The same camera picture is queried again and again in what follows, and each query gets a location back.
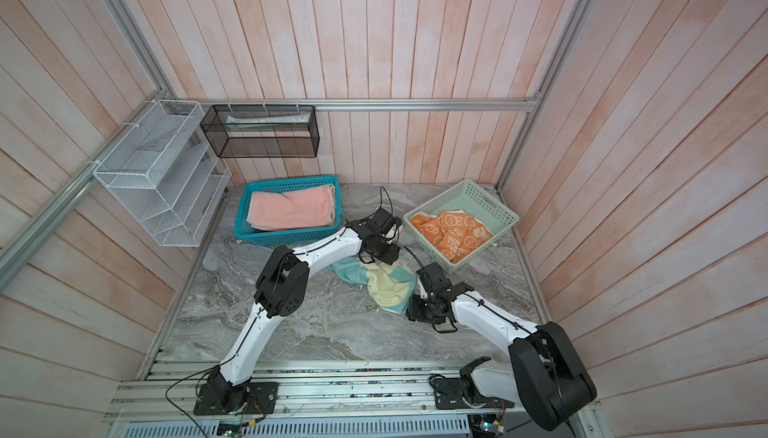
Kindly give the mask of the light green towel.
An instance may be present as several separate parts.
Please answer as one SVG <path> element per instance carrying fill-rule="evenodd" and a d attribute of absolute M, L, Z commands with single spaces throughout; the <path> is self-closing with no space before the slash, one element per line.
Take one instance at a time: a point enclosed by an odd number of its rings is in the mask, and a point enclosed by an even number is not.
<path fill-rule="evenodd" d="M 364 263 L 356 257 L 344 258 L 329 269 L 345 283 L 364 286 L 369 296 L 382 309 L 404 314 L 414 292 L 417 277 L 398 261 L 394 265 L 383 262 Z"/>

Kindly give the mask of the orange patterned towel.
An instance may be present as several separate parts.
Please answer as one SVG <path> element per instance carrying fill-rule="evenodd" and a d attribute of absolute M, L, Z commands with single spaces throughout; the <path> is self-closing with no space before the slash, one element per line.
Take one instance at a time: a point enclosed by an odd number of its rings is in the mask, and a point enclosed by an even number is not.
<path fill-rule="evenodd" d="M 439 215 L 419 212 L 410 223 L 452 264 L 460 263 L 494 237 L 481 221 L 462 211 L 442 211 Z"/>

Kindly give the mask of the pink towel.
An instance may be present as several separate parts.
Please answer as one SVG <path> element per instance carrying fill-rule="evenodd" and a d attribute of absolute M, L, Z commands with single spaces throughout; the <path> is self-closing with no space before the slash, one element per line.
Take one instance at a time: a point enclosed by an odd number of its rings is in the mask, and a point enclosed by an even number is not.
<path fill-rule="evenodd" d="M 286 193 L 253 192 L 246 214 L 249 225 L 266 232 L 324 228 L 335 219 L 334 185 Z"/>

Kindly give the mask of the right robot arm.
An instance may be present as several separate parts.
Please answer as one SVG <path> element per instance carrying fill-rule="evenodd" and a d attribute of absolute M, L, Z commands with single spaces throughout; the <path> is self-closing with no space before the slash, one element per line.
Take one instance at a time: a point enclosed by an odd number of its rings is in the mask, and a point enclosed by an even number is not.
<path fill-rule="evenodd" d="M 490 303 L 470 285 L 452 283 L 437 264 L 417 271 L 419 292 L 406 317 L 433 328 L 449 323 L 470 328 L 507 353 L 509 362 L 481 356 L 457 378 L 429 378 L 436 407 L 443 410 L 520 405 L 539 427 L 553 431 L 597 398 L 596 386 L 565 330 L 537 325 Z"/>

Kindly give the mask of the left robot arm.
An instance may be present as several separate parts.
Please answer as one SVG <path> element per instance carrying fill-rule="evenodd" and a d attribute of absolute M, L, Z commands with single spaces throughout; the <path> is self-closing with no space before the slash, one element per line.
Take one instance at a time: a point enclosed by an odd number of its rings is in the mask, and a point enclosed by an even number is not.
<path fill-rule="evenodd" d="M 225 358 L 208 373 L 198 392 L 198 416 L 231 414 L 251 404 L 254 367 L 282 320 L 302 305 L 309 279 L 330 265 L 362 254 L 392 265 L 399 256 L 395 238 L 402 220 L 379 208 L 309 245 L 272 252 L 256 282 L 249 318 Z"/>

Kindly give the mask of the light green plastic basket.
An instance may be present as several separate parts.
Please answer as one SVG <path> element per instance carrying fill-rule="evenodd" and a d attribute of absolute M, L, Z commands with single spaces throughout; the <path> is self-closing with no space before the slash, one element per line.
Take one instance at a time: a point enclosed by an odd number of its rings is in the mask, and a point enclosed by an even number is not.
<path fill-rule="evenodd" d="M 450 263 L 444 258 L 427 239 L 410 223 L 417 213 L 423 212 L 439 215 L 442 211 L 462 211 L 481 221 L 494 235 L 487 243 L 471 253 L 458 264 Z M 466 265 L 470 259 L 480 252 L 496 244 L 507 235 L 519 221 L 519 217 L 507 208 L 497 197 L 471 180 L 464 180 L 449 188 L 426 203 L 405 214 L 404 225 L 409 234 L 416 240 L 430 257 L 434 259 L 446 273 L 452 274 Z"/>

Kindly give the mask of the teal plastic basket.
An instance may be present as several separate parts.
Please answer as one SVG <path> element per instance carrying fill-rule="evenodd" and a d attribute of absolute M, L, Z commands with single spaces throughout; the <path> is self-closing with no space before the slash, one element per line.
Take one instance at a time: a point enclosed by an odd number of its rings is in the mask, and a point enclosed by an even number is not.
<path fill-rule="evenodd" d="M 336 219 L 331 226 L 324 228 L 296 229 L 285 231 L 260 231 L 246 222 L 247 207 L 253 192 L 286 193 L 309 189 L 322 185 L 334 185 L 336 189 Z M 341 191 L 338 179 L 331 175 L 278 179 L 249 183 L 244 187 L 234 221 L 234 235 L 257 246 L 272 246 L 295 242 L 315 242 L 335 233 L 341 227 Z"/>

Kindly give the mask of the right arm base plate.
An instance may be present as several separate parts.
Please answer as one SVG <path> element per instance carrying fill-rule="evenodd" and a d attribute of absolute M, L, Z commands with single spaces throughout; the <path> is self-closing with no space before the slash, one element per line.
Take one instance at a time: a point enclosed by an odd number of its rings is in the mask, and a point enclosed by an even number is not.
<path fill-rule="evenodd" d="M 429 376 L 428 383 L 434 392 L 435 407 L 439 410 L 515 407 L 513 402 L 482 395 L 469 379 L 433 374 Z"/>

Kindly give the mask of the aluminium back wall rail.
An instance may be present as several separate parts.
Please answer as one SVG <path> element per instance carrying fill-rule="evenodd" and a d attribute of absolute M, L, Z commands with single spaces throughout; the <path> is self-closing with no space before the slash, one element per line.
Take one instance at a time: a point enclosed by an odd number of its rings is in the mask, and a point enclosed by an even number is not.
<path fill-rule="evenodd" d="M 531 112 L 539 104 L 535 98 L 191 99 L 191 102 L 202 107 L 308 106 L 319 112 Z"/>

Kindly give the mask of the black mesh wall basket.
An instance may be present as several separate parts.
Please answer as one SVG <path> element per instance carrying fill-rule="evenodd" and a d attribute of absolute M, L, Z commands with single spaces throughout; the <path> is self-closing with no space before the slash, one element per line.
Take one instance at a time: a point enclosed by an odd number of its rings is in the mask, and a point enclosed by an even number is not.
<path fill-rule="evenodd" d="M 314 158 L 315 109 L 302 105 L 214 105 L 201 129 L 219 158 Z"/>

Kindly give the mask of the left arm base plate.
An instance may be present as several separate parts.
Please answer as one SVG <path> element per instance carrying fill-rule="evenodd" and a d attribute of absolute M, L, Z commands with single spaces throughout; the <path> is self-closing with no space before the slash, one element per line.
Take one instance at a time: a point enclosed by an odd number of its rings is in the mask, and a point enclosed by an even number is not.
<path fill-rule="evenodd" d="M 197 393 L 193 414 L 196 416 L 246 414 L 269 415 L 274 412 L 279 384 L 245 382 L 231 386 L 226 381 L 204 384 Z"/>

